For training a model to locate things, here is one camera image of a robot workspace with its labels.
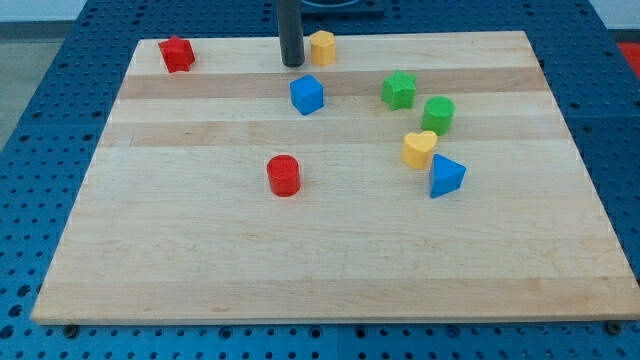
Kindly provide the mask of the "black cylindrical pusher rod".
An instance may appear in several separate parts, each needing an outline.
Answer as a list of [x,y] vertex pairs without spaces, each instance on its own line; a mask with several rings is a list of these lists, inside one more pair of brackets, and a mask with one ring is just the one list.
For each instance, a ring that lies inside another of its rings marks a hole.
[[304,64],[304,41],[299,0],[276,0],[281,60],[286,67]]

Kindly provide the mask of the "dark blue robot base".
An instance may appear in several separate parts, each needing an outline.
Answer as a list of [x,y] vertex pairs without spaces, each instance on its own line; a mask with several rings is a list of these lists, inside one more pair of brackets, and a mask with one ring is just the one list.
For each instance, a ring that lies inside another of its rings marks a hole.
[[304,17],[381,15],[387,0],[301,0]]

